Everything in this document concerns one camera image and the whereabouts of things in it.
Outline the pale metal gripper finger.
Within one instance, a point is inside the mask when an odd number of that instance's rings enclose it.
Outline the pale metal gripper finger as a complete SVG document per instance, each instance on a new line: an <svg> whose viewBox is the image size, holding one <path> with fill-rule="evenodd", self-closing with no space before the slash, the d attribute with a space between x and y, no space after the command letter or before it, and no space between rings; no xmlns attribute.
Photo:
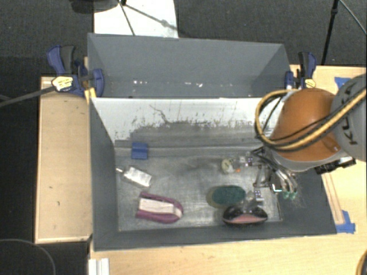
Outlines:
<svg viewBox="0 0 367 275"><path fill-rule="evenodd" d="M245 168L253 166L253 156L238 156L234 159L234 168Z"/></svg>
<svg viewBox="0 0 367 275"><path fill-rule="evenodd" d="M247 195L243 203L243 210L249 213L252 209L258 207L258 205L262 204L263 202L264 197L262 196L260 190L249 191L247 192Z"/></svg>

